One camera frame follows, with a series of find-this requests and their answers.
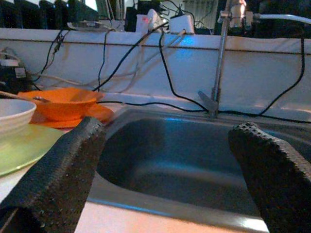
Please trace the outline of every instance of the black cable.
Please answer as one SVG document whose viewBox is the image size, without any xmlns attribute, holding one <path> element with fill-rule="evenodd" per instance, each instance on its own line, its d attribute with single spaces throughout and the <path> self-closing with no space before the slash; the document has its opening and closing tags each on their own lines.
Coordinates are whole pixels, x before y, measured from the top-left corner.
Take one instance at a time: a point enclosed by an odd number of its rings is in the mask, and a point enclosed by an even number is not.
<svg viewBox="0 0 311 233">
<path fill-rule="evenodd" d="M 279 94 L 262 112 L 260 112 L 258 115 L 262 116 L 265 112 L 267 112 L 269 110 L 269 108 L 279 99 L 281 98 L 283 95 L 285 95 L 287 92 L 289 92 L 290 90 L 292 90 L 295 86 L 297 86 L 300 81 L 302 80 L 302 77 L 305 73 L 305 39 L 302 37 L 301 38 L 301 71 L 300 71 L 300 75 L 299 78 L 297 79 L 297 81 L 290 86 L 289 88 L 287 88 L 285 91 L 283 91 L 281 94 Z"/>
<path fill-rule="evenodd" d="M 170 76 L 169 70 L 167 68 L 166 61 L 165 61 L 165 58 L 164 58 L 164 55 L 163 55 L 163 51 L 162 51 L 162 38 L 163 38 L 163 35 L 164 35 L 164 32 L 162 31 L 162 34 L 161 34 L 160 39 L 159 39 L 159 49 L 160 49 L 160 54 L 161 54 L 162 62 L 163 62 L 163 65 L 164 65 L 164 68 L 165 68 L 165 72 L 166 72 L 167 78 L 169 80 L 170 88 L 171 88 L 171 91 L 172 91 L 173 95 L 175 95 L 178 98 L 181 98 L 181 99 L 184 99 L 184 100 L 188 100 L 188 101 L 190 101 L 192 103 L 195 103 L 196 105 L 198 105 L 199 107 L 204 109 L 206 112 L 209 112 L 206 107 L 204 107 L 203 105 L 201 105 L 197 101 L 189 99 L 188 97 L 181 96 L 181 95 L 177 94 L 174 91 L 174 87 L 173 87 L 173 83 L 172 83 L 172 80 L 171 80 L 171 76 Z"/>
<path fill-rule="evenodd" d="M 165 15 L 165 16 L 169 16 L 170 15 L 170 10 L 169 9 L 163 9 L 162 12 L 158 12 L 159 15 Z"/>
<path fill-rule="evenodd" d="M 139 39 L 130 49 L 129 51 L 122 57 L 122 59 L 119 61 L 117 67 L 114 69 L 114 71 L 110 74 L 110 76 L 104 81 L 102 82 L 100 85 L 98 85 L 97 87 L 95 87 L 93 89 L 93 91 L 98 90 L 99 88 L 101 88 L 103 85 L 105 85 L 114 75 L 115 73 L 118 71 L 118 69 L 120 68 L 121 64 L 124 62 L 124 60 L 126 59 L 126 57 L 131 53 L 131 51 L 141 42 L 143 41 L 145 38 L 147 38 L 150 34 L 152 34 L 153 32 L 155 32 L 156 30 L 158 30 L 159 28 L 165 26 L 166 24 L 168 24 L 168 22 L 166 23 L 162 23 L 161 25 L 157 26 L 156 28 L 152 29 L 151 31 L 148 31 L 148 33 L 146 33 L 145 35 L 143 35 L 141 37 L 141 39 Z"/>
<path fill-rule="evenodd" d="M 34 86 L 38 91 L 41 91 L 41 89 L 37 87 L 37 85 L 34 82 L 32 82 L 31 85 Z"/>
<path fill-rule="evenodd" d="M 270 118 L 275 120 L 282 120 L 287 122 L 293 122 L 293 123 L 302 123 L 302 124 L 311 124 L 310 121 L 303 121 L 303 120 L 294 120 L 294 119 L 286 119 L 286 118 L 280 118 L 276 116 L 267 116 L 267 115 L 259 115 L 259 114 L 253 114 L 253 113 L 243 113 L 239 111 L 233 111 L 233 110 L 226 110 L 226 111 L 218 111 L 219 114 L 235 114 L 235 115 L 242 115 L 247 117 L 264 117 L 264 118 Z"/>
<path fill-rule="evenodd" d="M 50 53 L 51 53 L 51 50 L 52 50 L 52 46 L 54 45 L 54 43 L 56 42 L 56 40 L 58 39 L 58 37 L 59 37 L 59 35 L 62 33 L 62 31 L 63 31 L 63 29 L 61 29 L 61 30 L 59 31 L 59 33 L 57 34 L 56 38 L 52 41 L 52 43 L 51 43 L 51 45 L 50 45 L 50 47 L 49 47 L 49 51 L 48 51 L 48 55 L 47 55 L 47 59 L 46 59 L 45 65 L 43 66 L 43 68 L 42 68 L 42 70 L 41 70 L 41 72 L 40 72 L 41 74 L 45 71 L 45 69 L 46 69 L 46 67 L 47 67 L 47 65 L 48 65 L 48 63 L 49 63 L 49 58 L 50 58 Z M 41 78 L 41 76 L 38 76 L 38 78 L 36 78 L 36 79 L 34 80 L 34 82 L 38 81 L 40 78 Z"/>
<path fill-rule="evenodd" d="M 163 5 L 163 4 L 162 4 L 162 6 L 165 7 L 166 9 L 168 9 L 169 11 L 175 12 L 175 15 L 178 14 L 178 11 L 177 11 L 177 10 L 173 10 L 172 8 L 169 8 L 169 7 L 167 7 L 166 5 Z"/>
<path fill-rule="evenodd" d="M 209 11 L 198 22 L 202 21 L 204 18 L 206 18 L 212 12 L 212 10 L 214 8 L 214 3 L 215 3 L 215 0 L 213 0 Z"/>
<path fill-rule="evenodd" d="M 157 0 L 157 1 L 159 1 L 159 2 L 170 2 L 170 3 L 173 4 L 177 9 L 180 9 L 180 7 L 177 6 L 176 3 L 173 2 L 173 1 L 171 1 L 171 0 Z"/>
<path fill-rule="evenodd" d="M 114 29 L 110 29 L 109 31 L 107 31 L 105 33 L 105 37 L 104 37 L 104 48 L 103 48 L 103 63 L 101 65 L 101 68 L 98 71 L 98 86 L 101 84 L 101 72 L 102 72 L 102 68 L 105 64 L 105 51 L 106 51 L 106 41 L 107 41 L 107 36 L 108 34 L 113 31 Z"/>
<path fill-rule="evenodd" d="M 63 32 L 63 29 L 61 29 L 59 31 L 59 33 L 57 34 L 56 38 L 52 41 L 52 43 L 51 43 L 51 45 L 49 47 L 49 51 L 48 51 L 48 55 L 47 55 L 47 59 L 46 59 L 45 65 L 43 66 L 40 74 L 42 74 L 47 68 L 49 68 L 52 65 L 52 63 L 54 62 L 55 54 L 59 51 L 60 46 L 62 45 L 62 43 L 63 43 L 63 41 L 65 39 L 65 36 L 70 32 L 70 30 L 68 32 L 66 32 L 64 36 L 62 36 L 62 32 Z M 57 43 L 57 45 L 54 47 L 54 52 L 52 54 L 52 61 L 49 63 L 50 53 L 51 53 L 52 47 L 53 47 L 55 42 Z M 41 78 L 41 76 L 38 76 L 38 78 L 33 80 L 33 82 L 38 81 L 40 78 Z"/>
<path fill-rule="evenodd" d="M 126 104 L 126 105 L 132 105 L 132 106 L 146 106 L 146 105 L 152 105 L 152 104 L 161 104 L 161 105 L 166 105 L 172 108 L 179 109 L 184 112 L 189 112 L 189 113 L 202 113 L 205 112 L 205 110 L 190 110 L 190 109 L 184 109 L 181 107 L 177 107 L 175 105 L 169 104 L 169 103 L 163 103 L 163 102 L 148 102 L 148 103 L 127 103 L 127 102 L 122 102 L 122 101 L 100 101 L 97 103 L 119 103 L 119 104 Z M 258 114 L 252 114 L 252 113 L 243 113 L 243 112 L 238 112 L 238 111 L 218 111 L 219 114 L 235 114 L 235 115 L 240 115 L 240 116 L 247 116 L 247 117 L 258 117 Z M 300 123 L 300 124 L 311 124 L 309 121 L 302 121 L 302 120 L 293 120 L 293 119 L 285 119 L 285 118 L 280 118 L 280 117 L 275 117 L 275 116 L 260 116 L 263 118 L 270 118 L 270 119 L 275 119 L 275 120 L 281 120 L 281 121 L 287 121 L 287 122 L 292 122 L 292 123 Z"/>
<path fill-rule="evenodd" d="M 172 3 L 179 11 L 182 11 L 182 12 L 184 12 L 184 13 L 190 14 L 190 15 L 192 16 L 192 19 L 193 19 L 193 26 L 194 26 L 194 24 L 195 24 L 195 17 L 194 17 L 194 14 L 193 14 L 192 12 L 186 11 L 186 10 L 182 10 L 181 7 L 180 7 L 180 6 L 177 6 L 177 5 L 175 4 L 175 2 L 173 2 L 172 0 L 157 0 L 157 1 L 159 1 L 159 2 L 170 2 L 170 3 Z"/>
<path fill-rule="evenodd" d="M 204 24 L 202 21 L 196 21 L 195 23 L 196 23 L 196 24 L 195 24 L 196 26 L 197 26 L 199 23 L 201 23 L 201 24 L 203 25 L 201 28 L 206 28 L 206 27 L 205 27 L 205 24 Z"/>
<path fill-rule="evenodd" d="M 184 112 L 189 112 L 189 113 L 199 113 L 199 112 L 205 112 L 205 110 L 190 110 L 190 109 L 184 109 L 177 107 L 175 105 L 169 104 L 169 103 L 163 103 L 163 102 L 149 102 L 149 103 L 127 103 L 127 102 L 122 102 L 122 101 L 100 101 L 97 103 L 120 103 L 120 104 L 127 104 L 127 105 L 132 105 L 132 106 L 146 106 L 146 105 L 151 105 L 151 104 L 162 104 L 166 105 L 172 108 L 179 109 Z"/>
</svg>

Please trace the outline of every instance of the faucet handle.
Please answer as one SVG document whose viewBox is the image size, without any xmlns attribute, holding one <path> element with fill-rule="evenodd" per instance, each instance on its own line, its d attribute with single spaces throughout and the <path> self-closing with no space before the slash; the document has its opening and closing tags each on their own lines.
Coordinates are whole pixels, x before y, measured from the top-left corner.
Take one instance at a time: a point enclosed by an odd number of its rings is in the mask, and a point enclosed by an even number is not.
<svg viewBox="0 0 311 233">
<path fill-rule="evenodd" d="M 198 95 L 203 101 L 203 105 L 210 111 L 215 112 L 218 108 L 218 103 L 205 95 L 202 91 L 198 91 Z"/>
<path fill-rule="evenodd" d="M 231 18 L 231 12 L 230 11 L 220 11 L 219 18 L 217 20 L 218 23 L 222 23 L 224 21 L 224 18 Z"/>
</svg>

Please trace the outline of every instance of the white power adapter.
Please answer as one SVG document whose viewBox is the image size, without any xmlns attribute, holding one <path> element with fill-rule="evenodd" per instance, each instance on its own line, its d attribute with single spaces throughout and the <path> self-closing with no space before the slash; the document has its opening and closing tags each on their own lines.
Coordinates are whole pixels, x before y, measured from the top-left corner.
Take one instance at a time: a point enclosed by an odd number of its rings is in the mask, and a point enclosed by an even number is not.
<svg viewBox="0 0 311 233">
<path fill-rule="evenodd" d="M 191 16 L 183 15 L 170 19 L 170 33 L 178 34 L 183 29 L 186 30 L 186 34 L 194 34 L 194 26 Z"/>
<path fill-rule="evenodd" d="M 150 9 L 147 15 L 137 15 L 136 32 L 147 33 L 160 26 L 163 20 L 154 9 Z"/>
</svg>

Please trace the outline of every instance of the white bowl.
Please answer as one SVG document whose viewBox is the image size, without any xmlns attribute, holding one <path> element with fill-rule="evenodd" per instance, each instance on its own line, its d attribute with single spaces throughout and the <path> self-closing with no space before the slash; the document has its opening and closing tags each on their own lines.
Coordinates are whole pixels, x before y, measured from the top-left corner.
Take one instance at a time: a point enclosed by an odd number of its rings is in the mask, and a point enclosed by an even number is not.
<svg viewBox="0 0 311 233">
<path fill-rule="evenodd" d="M 0 99 L 0 140 L 24 130 L 35 109 L 29 101 Z"/>
</svg>

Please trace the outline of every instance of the orange bowl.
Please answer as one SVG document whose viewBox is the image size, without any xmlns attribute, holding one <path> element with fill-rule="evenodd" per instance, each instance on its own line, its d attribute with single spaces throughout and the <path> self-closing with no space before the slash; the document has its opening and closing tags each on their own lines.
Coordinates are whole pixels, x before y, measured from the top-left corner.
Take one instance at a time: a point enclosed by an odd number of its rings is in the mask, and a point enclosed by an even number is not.
<svg viewBox="0 0 311 233">
<path fill-rule="evenodd" d="M 37 104 L 36 110 L 52 121 L 80 119 L 97 101 L 94 92 L 76 88 L 19 92 L 18 95 L 28 98 L 39 96 L 49 100 L 47 103 L 35 100 L 34 102 Z"/>
</svg>

